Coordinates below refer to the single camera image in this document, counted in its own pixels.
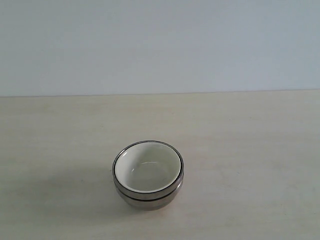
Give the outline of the smooth steel bowl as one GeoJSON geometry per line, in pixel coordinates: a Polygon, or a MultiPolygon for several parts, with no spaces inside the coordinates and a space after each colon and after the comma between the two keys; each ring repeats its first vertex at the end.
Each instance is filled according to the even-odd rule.
{"type": "Polygon", "coordinates": [[[143,211],[154,211],[161,209],[167,205],[169,205],[176,195],[179,193],[183,186],[183,181],[175,188],[171,193],[166,196],[153,199],[153,200],[139,200],[136,198],[129,197],[122,193],[117,187],[115,188],[119,196],[131,207],[136,208],[138,210],[143,211]]]}

